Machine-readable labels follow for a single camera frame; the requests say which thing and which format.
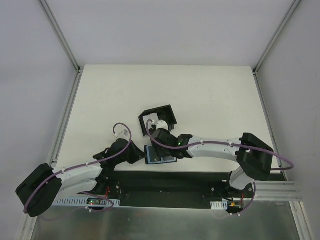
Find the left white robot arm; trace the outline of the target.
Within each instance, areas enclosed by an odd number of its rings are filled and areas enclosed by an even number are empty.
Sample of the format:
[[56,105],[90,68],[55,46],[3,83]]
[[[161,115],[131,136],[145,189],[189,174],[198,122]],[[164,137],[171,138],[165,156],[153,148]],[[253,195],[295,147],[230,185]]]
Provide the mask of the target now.
[[133,141],[117,139],[110,147],[95,154],[93,161],[69,167],[39,165],[15,190],[23,212],[38,217],[52,204],[82,192],[102,194],[107,175],[122,163],[134,164],[147,155]]

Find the black card tray box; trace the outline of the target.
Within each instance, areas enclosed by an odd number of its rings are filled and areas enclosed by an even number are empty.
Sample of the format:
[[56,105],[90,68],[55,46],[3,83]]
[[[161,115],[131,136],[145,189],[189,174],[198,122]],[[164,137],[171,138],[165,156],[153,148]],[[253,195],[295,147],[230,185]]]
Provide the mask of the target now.
[[168,131],[172,131],[176,124],[178,123],[175,117],[175,114],[173,112],[172,106],[169,105],[164,105],[156,108],[151,108],[143,111],[139,117],[139,123],[140,127],[142,130],[142,135],[145,137],[147,135],[147,130],[146,130],[146,125],[147,125],[147,120],[143,119],[143,116],[151,114],[151,113],[156,113],[157,118],[151,121],[158,121],[158,120],[163,120],[168,124]]

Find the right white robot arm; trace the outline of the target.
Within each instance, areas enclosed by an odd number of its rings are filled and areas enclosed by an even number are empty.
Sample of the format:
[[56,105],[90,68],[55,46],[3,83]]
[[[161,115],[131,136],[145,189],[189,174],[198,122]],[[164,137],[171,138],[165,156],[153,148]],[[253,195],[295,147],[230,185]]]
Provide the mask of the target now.
[[191,134],[175,137],[168,130],[159,128],[150,135],[150,140],[157,156],[161,158],[206,157],[239,164],[225,184],[226,194],[233,198],[241,194],[248,184],[270,179],[274,151],[251,133],[244,133],[240,138],[214,140]]

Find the black leather card holder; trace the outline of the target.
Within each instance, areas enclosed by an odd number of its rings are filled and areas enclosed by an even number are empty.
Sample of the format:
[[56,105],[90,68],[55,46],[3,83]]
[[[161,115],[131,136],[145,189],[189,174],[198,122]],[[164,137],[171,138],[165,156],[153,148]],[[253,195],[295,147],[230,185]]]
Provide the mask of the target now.
[[161,164],[169,164],[176,163],[178,160],[176,157],[168,156],[168,157],[159,157],[152,145],[145,145],[144,151],[146,153],[145,164],[146,165],[161,165]]

